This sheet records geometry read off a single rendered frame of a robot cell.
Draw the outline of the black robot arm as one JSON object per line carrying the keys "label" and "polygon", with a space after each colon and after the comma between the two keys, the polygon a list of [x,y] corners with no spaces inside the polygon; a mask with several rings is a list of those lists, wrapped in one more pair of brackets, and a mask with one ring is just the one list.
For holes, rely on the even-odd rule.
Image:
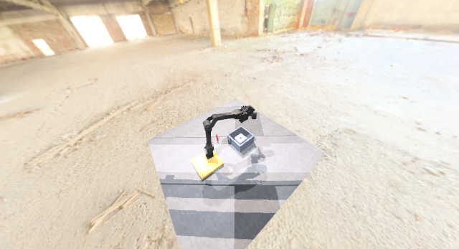
{"label": "black robot arm", "polygon": [[[204,153],[205,156],[208,159],[214,157],[213,151],[214,151],[214,145],[211,140],[211,131],[212,128],[214,127],[215,123],[220,120],[224,119],[239,119],[239,121],[242,123],[243,121],[246,121],[248,119],[248,116],[250,116],[255,109],[249,105],[249,106],[242,106],[241,109],[236,109],[233,110],[232,112],[229,113],[218,113],[218,114],[213,114],[212,116],[208,117],[205,121],[203,121],[204,125],[204,130],[206,132],[206,146],[204,147]],[[210,122],[212,120],[212,122]]]}

